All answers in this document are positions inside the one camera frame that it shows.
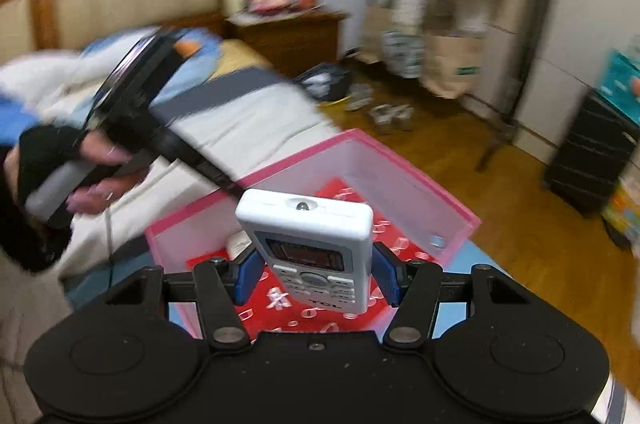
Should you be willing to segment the left hand in black glove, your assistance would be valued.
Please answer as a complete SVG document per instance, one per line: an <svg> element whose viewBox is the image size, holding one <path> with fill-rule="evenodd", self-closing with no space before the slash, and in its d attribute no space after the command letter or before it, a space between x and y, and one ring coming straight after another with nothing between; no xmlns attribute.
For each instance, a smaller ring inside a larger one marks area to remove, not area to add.
<svg viewBox="0 0 640 424"><path fill-rule="evenodd" d="M16 144L4 144L1 164L12 201L40 222L98 214L150 171L143 156L99 130L51 124L26 129Z"/></svg>

